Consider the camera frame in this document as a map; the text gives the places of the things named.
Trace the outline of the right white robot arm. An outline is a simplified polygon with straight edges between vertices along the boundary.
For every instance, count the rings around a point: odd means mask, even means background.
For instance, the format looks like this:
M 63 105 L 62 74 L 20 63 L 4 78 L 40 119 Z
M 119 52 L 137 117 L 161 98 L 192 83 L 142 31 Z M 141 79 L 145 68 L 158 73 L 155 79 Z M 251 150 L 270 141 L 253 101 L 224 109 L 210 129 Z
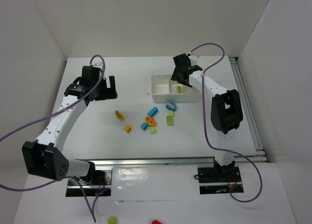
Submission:
M 214 167 L 232 170 L 234 138 L 243 120 L 239 92 L 229 90 L 205 74 L 197 65 L 199 56 L 180 54 L 173 58 L 172 81 L 198 89 L 202 94 L 204 134 L 208 146 L 215 150 Z

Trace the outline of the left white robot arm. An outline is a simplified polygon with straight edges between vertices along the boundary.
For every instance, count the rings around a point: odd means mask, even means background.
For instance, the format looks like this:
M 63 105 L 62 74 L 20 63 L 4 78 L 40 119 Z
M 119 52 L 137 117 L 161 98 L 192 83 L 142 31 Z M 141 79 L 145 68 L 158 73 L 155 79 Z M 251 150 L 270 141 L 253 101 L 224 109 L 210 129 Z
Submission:
M 83 66 L 81 76 L 66 88 L 59 114 L 50 119 L 33 142 L 23 144 L 22 154 L 29 174 L 56 181 L 76 176 L 87 183 L 100 174 L 93 162 L 69 160 L 62 151 L 72 127 L 90 102 L 117 98 L 115 77 L 103 78 L 101 72 L 98 67 Z

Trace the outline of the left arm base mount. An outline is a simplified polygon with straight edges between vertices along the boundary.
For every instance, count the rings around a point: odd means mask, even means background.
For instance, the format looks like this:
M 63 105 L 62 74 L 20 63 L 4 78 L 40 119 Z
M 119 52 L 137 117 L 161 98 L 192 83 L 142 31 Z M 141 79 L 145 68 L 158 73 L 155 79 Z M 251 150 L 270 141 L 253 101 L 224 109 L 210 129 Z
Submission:
M 79 178 L 79 182 L 87 197 L 101 197 L 111 196 L 111 182 L 113 170 L 111 168 L 97 169 L 99 172 L 92 179 L 91 182 L 83 181 Z M 80 186 L 74 179 L 68 179 L 66 197 L 83 197 Z

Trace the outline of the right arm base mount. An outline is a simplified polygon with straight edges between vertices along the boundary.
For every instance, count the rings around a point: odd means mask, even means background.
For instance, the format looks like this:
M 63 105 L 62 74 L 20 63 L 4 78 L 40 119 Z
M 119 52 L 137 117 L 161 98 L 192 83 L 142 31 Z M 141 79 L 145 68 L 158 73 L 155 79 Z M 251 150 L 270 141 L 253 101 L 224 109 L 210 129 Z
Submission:
M 193 176 L 199 184 L 199 194 L 243 193 L 244 188 L 238 166 L 225 175 L 218 175 L 213 163 L 197 163 L 197 172 Z

